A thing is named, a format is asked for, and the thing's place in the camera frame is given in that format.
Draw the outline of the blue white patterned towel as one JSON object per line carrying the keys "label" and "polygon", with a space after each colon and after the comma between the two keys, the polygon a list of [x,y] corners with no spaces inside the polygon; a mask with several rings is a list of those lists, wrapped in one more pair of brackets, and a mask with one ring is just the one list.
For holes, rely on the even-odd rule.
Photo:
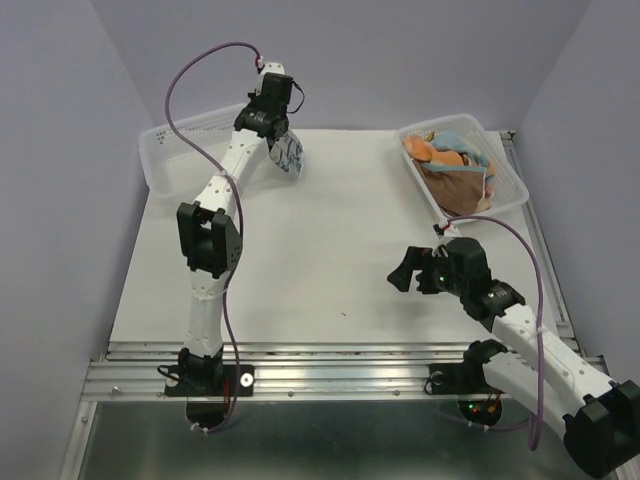
{"label": "blue white patterned towel", "polygon": [[275,141],[269,152],[272,163],[292,179],[298,179],[304,167],[304,149],[291,130]]}

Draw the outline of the brown bear towel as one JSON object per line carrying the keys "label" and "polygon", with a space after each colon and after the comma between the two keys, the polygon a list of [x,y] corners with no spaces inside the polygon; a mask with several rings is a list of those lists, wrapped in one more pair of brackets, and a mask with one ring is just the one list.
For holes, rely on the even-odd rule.
{"label": "brown bear towel", "polygon": [[437,205],[449,216],[469,216],[491,207],[485,196],[485,177],[475,171],[418,171]]}

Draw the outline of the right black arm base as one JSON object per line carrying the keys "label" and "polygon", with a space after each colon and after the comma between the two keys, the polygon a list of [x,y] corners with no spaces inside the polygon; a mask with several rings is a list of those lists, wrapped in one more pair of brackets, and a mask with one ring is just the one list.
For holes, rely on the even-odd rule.
{"label": "right black arm base", "polygon": [[482,392],[476,372],[464,363],[432,363],[424,390],[430,395],[468,395]]}

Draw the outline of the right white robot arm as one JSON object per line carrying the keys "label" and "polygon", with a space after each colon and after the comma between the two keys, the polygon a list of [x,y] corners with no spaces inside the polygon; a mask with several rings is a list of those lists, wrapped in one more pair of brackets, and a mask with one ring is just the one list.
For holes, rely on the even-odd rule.
{"label": "right white robot arm", "polygon": [[539,325],[525,298],[493,277],[477,240],[410,246],[387,280],[400,292],[415,285],[423,295],[457,297],[492,336],[471,343],[459,363],[430,364],[427,393],[510,396],[551,428],[593,478],[638,456],[638,385],[615,381]]}

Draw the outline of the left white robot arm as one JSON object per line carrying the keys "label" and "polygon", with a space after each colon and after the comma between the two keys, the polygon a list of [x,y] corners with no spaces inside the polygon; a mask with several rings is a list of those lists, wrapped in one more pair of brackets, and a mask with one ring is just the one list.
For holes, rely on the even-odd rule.
{"label": "left white robot arm", "polygon": [[289,129],[289,103],[297,82],[289,75],[266,71],[261,84],[234,122],[231,141],[218,174],[191,202],[179,205],[179,243],[191,279],[186,340],[174,365],[162,365],[169,397],[249,395],[241,378],[251,367],[227,364],[225,336],[232,330],[228,289],[243,253],[244,214],[241,195],[257,166],[270,159],[287,174],[299,176],[303,148]]}

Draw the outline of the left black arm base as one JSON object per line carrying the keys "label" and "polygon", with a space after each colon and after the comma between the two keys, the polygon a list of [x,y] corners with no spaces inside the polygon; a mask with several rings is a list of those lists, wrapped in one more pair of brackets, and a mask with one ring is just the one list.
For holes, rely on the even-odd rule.
{"label": "left black arm base", "polygon": [[256,369],[253,365],[224,364],[216,380],[193,380],[181,372],[178,365],[160,365],[158,372],[165,380],[164,395],[170,398],[251,397]]}

